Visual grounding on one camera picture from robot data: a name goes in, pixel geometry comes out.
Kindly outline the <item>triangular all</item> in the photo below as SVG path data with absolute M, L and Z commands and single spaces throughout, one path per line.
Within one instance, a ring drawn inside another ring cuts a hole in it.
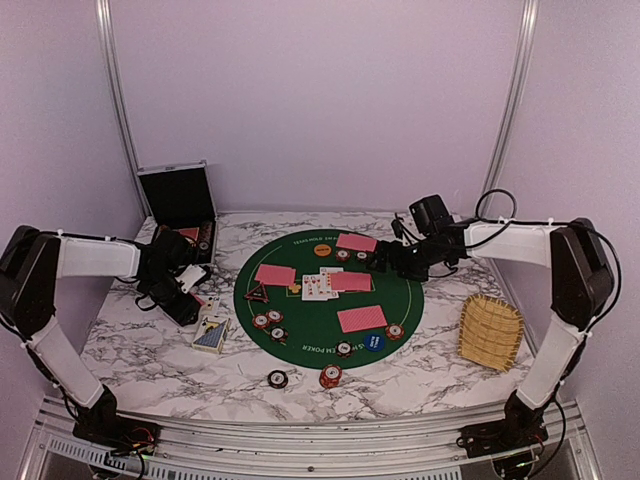
M 267 287 L 263 283 L 259 283 L 257 286 L 249 290 L 244 299 L 249 302 L 260 302 L 268 304 L 270 302 Z

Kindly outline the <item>red chips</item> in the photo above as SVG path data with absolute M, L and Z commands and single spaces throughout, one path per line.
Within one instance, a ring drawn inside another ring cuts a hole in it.
M 398 324 L 388 325 L 385 329 L 386 337 L 391 341 L 397 341 L 404 337 L 405 329 Z
M 278 310 L 268 310 L 253 316 L 252 325 L 256 329 L 264 330 L 270 326 L 280 323 L 284 315 Z
M 351 252 L 345 249 L 339 249 L 336 251 L 335 258 L 338 262 L 347 262 L 351 257 Z

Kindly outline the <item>dealt card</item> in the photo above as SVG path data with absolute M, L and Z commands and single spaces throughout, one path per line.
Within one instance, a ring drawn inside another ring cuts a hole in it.
M 288 266 L 260 264 L 254 280 L 266 286 L 289 287 L 295 284 L 296 269 Z
M 337 316 L 343 333 L 355 333 L 388 325 L 380 305 L 338 311 Z
M 374 252 L 376 246 L 376 239 L 355 233 L 340 233 L 336 241 L 337 248 L 358 252 Z

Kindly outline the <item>orange big blind button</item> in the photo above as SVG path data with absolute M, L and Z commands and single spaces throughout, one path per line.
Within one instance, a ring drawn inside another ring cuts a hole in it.
M 332 248 L 328 244 L 317 244 L 314 246 L 313 251 L 319 257 L 327 257 L 331 254 Z

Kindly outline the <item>blue small blind button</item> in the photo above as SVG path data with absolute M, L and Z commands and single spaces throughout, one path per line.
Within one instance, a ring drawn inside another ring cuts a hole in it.
M 364 337 L 363 345 L 367 351 L 381 352 L 384 350 L 386 342 L 382 335 L 369 334 Z

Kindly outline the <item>black hundred chip stack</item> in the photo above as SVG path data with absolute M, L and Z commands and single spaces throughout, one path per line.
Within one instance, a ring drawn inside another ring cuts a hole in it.
M 274 389 L 283 389 L 288 385 L 288 375 L 282 370 L 272 370 L 267 376 L 267 382 Z

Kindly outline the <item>red five chip stack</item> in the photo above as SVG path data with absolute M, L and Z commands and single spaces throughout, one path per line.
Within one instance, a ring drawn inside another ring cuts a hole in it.
M 339 366 L 327 365 L 321 371 L 319 383 L 325 389 L 335 388 L 339 385 L 341 377 L 342 369 Z

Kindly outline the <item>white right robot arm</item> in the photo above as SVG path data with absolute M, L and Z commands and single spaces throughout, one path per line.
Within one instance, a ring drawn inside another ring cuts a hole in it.
M 395 220 L 393 241 L 380 241 L 366 263 L 376 272 L 392 269 L 401 278 L 425 282 L 436 264 L 457 265 L 481 258 L 546 267 L 551 281 L 551 320 L 523 382 L 509 396 L 504 417 L 464 427 L 459 442 L 468 455 L 500 452 L 535 442 L 544 431 L 546 408 L 578 364 L 589 335 L 618 301 L 622 272 L 612 243 L 587 218 L 561 222 L 519 221 L 514 215 L 457 220 L 439 195 L 410 208 L 420 237 Z

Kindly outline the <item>boxed card deck in case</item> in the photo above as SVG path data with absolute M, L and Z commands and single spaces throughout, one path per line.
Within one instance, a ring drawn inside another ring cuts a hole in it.
M 178 229 L 178 232 L 190 241 L 196 242 L 198 240 L 199 229 L 197 227 Z

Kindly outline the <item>aluminium poker case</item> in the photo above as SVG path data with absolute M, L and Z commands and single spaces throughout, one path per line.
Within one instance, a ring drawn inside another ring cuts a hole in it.
M 185 164 L 175 164 L 157 167 L 142 167 L 137 176 L 144 192 L 145 200 L 157 228 L 154 235 L 159 233 L 161 226 L 172 230 L 182 228 L 199 229 L 204 221 L 214 223 L 213 252 L 209 263 L 214 257 L 217 242 L 217 211 L 209 182 L 207 162 L 200 160 Z

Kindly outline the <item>card deck box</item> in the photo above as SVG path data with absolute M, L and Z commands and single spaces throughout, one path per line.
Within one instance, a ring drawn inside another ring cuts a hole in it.
M 191 347 L 207 353 L 221 354 L 229 328 L 229 318 L 205 316 L 198 324 Z

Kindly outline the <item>woven bamboo basket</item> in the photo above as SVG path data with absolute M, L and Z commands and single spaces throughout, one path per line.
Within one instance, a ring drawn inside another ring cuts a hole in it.
M 483 294 L 465 300 L 457 348 L 463 359 L 506 373 L 515 363 L 523 336 L 524 318 L 509 303 Z

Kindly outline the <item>aluminium front rail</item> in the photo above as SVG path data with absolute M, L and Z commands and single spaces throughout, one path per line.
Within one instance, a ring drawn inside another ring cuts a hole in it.
M 83 479 L 95 468 L 118 479 L 497 479 L 493 466 L 515 452 L 471 459 L 458 446 L 466 425 L 492 421 L 501 405 L 395 419 L 319 423 L 207 421 L 150 415 L 159 425 L 144 460 L 111 458 L 77 439 L 63 403 L 43 401 L 18 471 L 20 479 Z

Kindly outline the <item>aluminium frame post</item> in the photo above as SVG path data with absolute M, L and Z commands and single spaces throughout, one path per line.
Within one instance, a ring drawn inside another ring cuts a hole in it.
M 539 5 L 540 2 L 538 0 L 525 0 L 523 2 L 506 103 L 499 124 L 498 134 L 492 151 L 488 171 L 483 184 L 483 191 L 488 191 L 497 187 L 501 171 L 506 163 L 507 149 L 514 128 L 517 112 L 522 101 L 530 67 Z
M 96 1 L 99 35 L 102 42 L 106 74 L 110 89 L 111 99 L 118 124 L 120 138 L 123 144 L 125 157 L 133 175 L 136 175 L 139 164 L 135 144 L 129 125 L 126 111 L 124 91 L 118 64 L 115 34 L 113 30 L 111 2 L 108 0 Z

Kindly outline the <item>aluminium frame post left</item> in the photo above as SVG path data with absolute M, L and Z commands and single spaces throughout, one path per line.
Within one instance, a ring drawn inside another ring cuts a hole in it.
M 96 1 L 99 35 L 102 42 L 106 74 L 110 89 L 111 99 L 118 124 L 120 138 L 123 144 L 125 157 L 133 175 L 136 175 L 139 164 L 135 144 L 129 125 L 126 111 L 124 91 L 118 64 L 115 34 L 113 30 L 111 2 L 108 0 Z

